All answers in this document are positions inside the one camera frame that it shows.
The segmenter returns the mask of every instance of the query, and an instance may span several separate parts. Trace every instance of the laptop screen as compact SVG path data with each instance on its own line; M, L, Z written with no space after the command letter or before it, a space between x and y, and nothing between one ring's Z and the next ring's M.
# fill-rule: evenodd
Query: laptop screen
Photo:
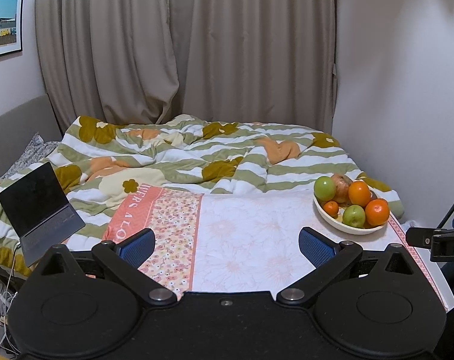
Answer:
M0 192L0 202L19 237L68 204L50 163Z

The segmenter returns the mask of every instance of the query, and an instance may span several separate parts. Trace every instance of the orange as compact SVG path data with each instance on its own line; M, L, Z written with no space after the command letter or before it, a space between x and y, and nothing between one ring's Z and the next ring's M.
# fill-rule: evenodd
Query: orange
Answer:
M339 214L339 204L333 200L331 202L326 202L323 205L323 211L329 214L332 218L336 218Z
M390 216L390 209L385 199L372 200L365 207L367 222L372 226L380 226L387 222Z
M370 189L365 181L354 181L348 188L348 198L352 204L365 207L370 201L371 196L372 194L370 193Z

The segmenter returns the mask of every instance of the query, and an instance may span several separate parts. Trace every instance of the black mount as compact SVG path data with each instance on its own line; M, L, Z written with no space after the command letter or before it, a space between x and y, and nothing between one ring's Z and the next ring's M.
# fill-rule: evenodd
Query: black mount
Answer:
M305 234L318 235L304 228L300 241ZM409 253L400 244L373 252L321 241L335 256L276 300L187 292L177 301L108 242L89 262L104 279L87 277L56 245L13 302L9 330L26 360L436 359L446 313Z
M410 246L430 249L430 261L454 262L454 229L410 227L406 241Z

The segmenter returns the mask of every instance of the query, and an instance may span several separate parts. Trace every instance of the onion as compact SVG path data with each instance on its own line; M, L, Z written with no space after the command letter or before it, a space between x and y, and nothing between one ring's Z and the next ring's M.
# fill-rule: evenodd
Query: onion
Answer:
M337 192L333 197L333 200L337 203L346 203L348 202L348 187L352 183L349 177L345 175L334 174L331 179L335 183Z

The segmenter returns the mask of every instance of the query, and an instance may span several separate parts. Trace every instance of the bed frame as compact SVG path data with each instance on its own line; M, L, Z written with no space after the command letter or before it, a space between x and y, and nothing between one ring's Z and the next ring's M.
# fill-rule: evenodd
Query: bed frame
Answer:
M0 116L0 176L22 155L36 132L45 142L62 140L61 129L46 94ZM7 277L8 273L0 267L0 280L7 284ZM17 290L23 282L23 279L13 277L10 285Z

